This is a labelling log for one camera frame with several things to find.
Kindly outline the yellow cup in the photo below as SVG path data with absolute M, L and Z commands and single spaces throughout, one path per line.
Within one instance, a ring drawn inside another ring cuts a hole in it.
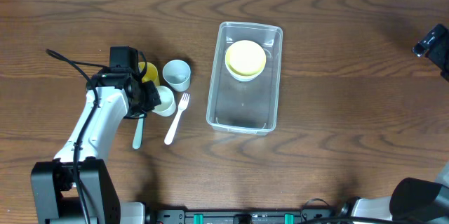
M 147 67 L 147 70 L 145 72 L 145 75 L 142 78 L 142 83 L 146 83 L 149 81 L 152 81 L 155 86 L 160 85 L 159 81 L 159 72 L 155 65 L 153 65 L 150 62 L 139 62 L 138 63 L 139 71 L 142 72 L 145 67 Z

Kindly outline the white cup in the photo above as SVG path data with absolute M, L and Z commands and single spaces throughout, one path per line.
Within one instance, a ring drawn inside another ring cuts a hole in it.
M 161 104 L 157 105 L 152 112 L 162 117 L 169 117 L 176 111 L 175 96 L 166 86 L 156 87 Z

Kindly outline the mint green spoon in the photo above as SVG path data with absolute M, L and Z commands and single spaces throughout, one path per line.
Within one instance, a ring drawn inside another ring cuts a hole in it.
M 134 150 L 138 150 L 141 146 L 142 139 L 143 139 L 144 125 L 145 125 L 145 118 L 140 117 L 138 119 L 138 123 L 137 123 L 136 130 L 135 130 L 135 135 L 133 138 L 132 147 Z

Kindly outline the grey cup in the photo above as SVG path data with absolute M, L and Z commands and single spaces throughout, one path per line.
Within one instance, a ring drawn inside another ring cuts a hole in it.
M 183 60 L 171 60 L 162 71 L 164 80 L 177 92 L 184 92 L 190 86 L 191 69 Z

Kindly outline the white bowl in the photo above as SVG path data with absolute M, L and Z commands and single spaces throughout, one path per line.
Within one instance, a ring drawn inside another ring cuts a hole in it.
M 258 77 L 258 76 L 264 71 L 264 68 L 265 68 L 266 64 L 265 64 L 265 63 L 261 64 L 261 66 L 260 66 L 260 68 L 258 69 L 258 71 L 257 71 L 256 73 L 252 74 L 252 75 L 242 75 L 242 74 L 239 74 L 237 71 L 235 71 L 235 70 L 231 67 L 231 65 L 230 65 L 229 62 L 226 62 L 226 63 L 225 63 L 225 66 L 226 66 L 228 72 L 231 74 L 231 76 L 232 76 L 233 78 L 235 78 L 237 81 L 247 82 L 247 81 L 252 81 L 252 80 L 254 80 L 256 77 Z

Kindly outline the yellow bowl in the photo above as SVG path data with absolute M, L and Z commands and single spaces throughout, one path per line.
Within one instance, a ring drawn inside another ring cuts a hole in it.
M 254 41 L 241 40 L 233 43 L 225 53 L 225 63 L 242 75 L 252 75 L 261 64 L 267 63 L 263 48 Z

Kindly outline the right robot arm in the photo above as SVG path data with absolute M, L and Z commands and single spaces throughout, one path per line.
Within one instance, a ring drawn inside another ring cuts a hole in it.
M 428 58 L 448 80 L 447 27 L 437 24 L 413 47 L 413 53 Z M 433 182 L 405 178 L 390 197 L 357 197 L 342 207 L 339 217 L 342 223 L 447 223 L 448 165 Z

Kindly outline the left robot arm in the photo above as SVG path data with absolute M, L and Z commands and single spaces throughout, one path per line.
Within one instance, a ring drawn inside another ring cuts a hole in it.
M 139 119 L 160 105 L 153 81 L 132 74 L 96 74 L 86 85 L 86 104 L 63 148 L 31 172 L 39 223 L 146 223 L 141 202 L 121 202 L 107 170 L 121 121 Z

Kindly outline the clear plastic container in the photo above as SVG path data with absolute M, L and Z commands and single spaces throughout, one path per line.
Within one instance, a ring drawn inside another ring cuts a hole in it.
M 252 44 L 259 59 L 244 75 L 229 61 L 235 43 Z M 265 136 L 276 128 L 283 30 L 253 22 L 222 22 L 218 29 L 206 121 L 213 129 Z

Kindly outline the white plastic fork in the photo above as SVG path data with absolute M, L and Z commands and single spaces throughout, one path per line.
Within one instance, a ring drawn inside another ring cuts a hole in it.
M 180 121 L 180 117 L 182 116 L 182 113 L 187 109 L 188 104 L 189 104 L 189 99 L 190 99 L 189 93 L 182 94 L 182 97 L 181 97 L 178 107 L 177 107 L 177 113 L 175 115 L 175 118 L 174 118 L 172 124 L 170 125 L 170 128 L 166 134 L 166 137 L 164 138 L 164 143 L 166 145 L 170 145 L 173 142 L 175 133 L 177 130 L 177 126 Z

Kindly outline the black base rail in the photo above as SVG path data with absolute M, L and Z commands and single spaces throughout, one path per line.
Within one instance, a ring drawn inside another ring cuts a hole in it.
M 337 216 L 337 209 L 324 202 L 308 203 L 298 209 L 212 209 L 191 210 L 176 206 L 147 209 L 149 224 L 298 224 L 318 218 Z

